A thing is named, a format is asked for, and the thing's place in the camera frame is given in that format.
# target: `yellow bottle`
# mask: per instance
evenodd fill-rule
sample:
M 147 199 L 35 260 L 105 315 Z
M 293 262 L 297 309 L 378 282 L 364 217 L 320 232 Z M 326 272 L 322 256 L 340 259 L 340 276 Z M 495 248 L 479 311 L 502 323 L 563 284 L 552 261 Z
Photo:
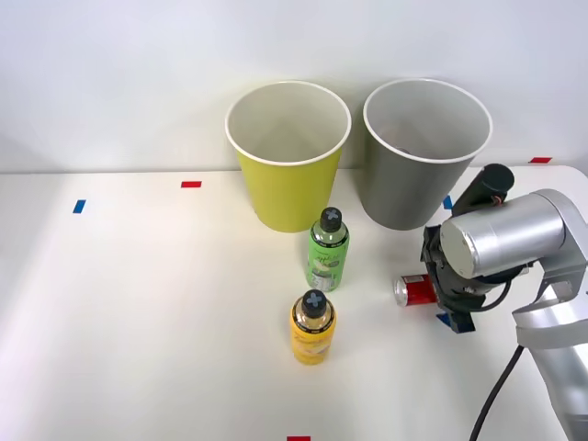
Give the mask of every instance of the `yellow bottle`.
M 311 289 L 290 312 L 292 351 L 306 365 L 321 363 L 333 340 L 337 315 L 333 304 L 318 289 Z

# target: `red can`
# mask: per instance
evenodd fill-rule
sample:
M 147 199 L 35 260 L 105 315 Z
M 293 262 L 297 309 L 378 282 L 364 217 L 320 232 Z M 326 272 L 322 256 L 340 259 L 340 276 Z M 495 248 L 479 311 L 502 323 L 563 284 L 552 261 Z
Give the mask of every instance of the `red can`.
M 436 303 L 435 288 L 428 274 L 404 276 L 394 282 L 394 297 L 399 306 Z

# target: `gray cup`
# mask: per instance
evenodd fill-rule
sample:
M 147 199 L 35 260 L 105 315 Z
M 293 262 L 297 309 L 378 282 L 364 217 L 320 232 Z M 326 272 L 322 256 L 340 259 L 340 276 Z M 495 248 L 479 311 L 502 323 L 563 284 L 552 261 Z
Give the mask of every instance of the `gray cup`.
M 364 105 L 366 161 L 361 202 L 393 230 L 431 219 L 492 136 L 486 107 L 465 90 L 430 79 L 392 81 Z

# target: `green bottle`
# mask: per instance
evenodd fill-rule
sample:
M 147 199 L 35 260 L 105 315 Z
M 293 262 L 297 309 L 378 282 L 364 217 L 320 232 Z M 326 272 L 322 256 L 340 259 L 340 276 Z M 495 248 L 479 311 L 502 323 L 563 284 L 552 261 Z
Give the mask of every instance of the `green bottle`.
M 312 288 L 329 292 L 339 286 L 348 246 L 349 230 L 341 211 L 327 207 L 311 227 L 306 279 Z

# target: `white wall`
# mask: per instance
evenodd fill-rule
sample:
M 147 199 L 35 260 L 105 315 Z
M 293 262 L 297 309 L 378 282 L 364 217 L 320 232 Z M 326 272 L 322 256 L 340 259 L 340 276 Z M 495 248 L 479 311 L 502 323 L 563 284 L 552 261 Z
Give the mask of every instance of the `white wall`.
M 413 75 L 487 105 L 478 163 L 573 162 L 588 140 L 586 5 L 0 0 L 0 171 L 236 168 L 222 120 L 252 85 L 315 80 L 355 112 Z

